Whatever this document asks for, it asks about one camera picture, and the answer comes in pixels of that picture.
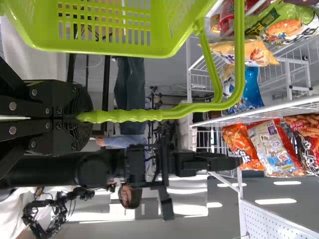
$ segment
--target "black fan grille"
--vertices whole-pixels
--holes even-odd
[[[93,124],[82,123],[74,117],[82,112],[90,112],[93,110],[91,97],[84,87],[78,87],[75,98],[68,106],[63,109],[64,115],[73,116],[70,120],[64,118],[63,127],[77,142],[76,150],[81,151],[90,139]]]

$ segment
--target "blue chip bag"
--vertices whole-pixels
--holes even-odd
[[[265,106],[258,87],[258,75],[258,67],[248,67],[245,70],[244,93],[241,99],[233,107],[225,111],[225,114],[231,115],[237,112]],[[234,65],[225,65],[223,70],[220,72],[220,77],[223,86],[224,97],[229,98],[235,90]]]

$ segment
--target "lime green shopping basket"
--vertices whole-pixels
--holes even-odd
[[[222,87],[204,32],[204,17],[217,0],[0,0],[29,46],[54,52],[149,58],[173,56],[194,32],[199,35],[214,89],[211,103],[182,104],[170,110],[114,110],[82,113],[81,121],[101,123],[178,119],[192,112],[224,110],[244,89],[244,0],[235,2],[235,74],[232,96]]]

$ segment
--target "jeans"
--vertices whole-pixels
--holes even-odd
[[[114,88],[117,108],[121,110],[145,109],[144,58],[118,57],[118,76]],[[120,123],[121,134],[144,134],[145,122]]]

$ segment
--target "blue shirt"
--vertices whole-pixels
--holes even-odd
[[[118,147],[118,148],[127,148],[131,144],[136,145],[136,144],[147,144],[147,143],[148,142],[144,134],[138,134],[138,135],[125,134],[125,135],[104,138],[105,146],[112,146],[112,147]],[[150,156],[151,156],[150,153],[145,150],[145,159],[148,159]],[[149,165],[150,165],[150,161],[147,161],[145,163],[146,171]]]

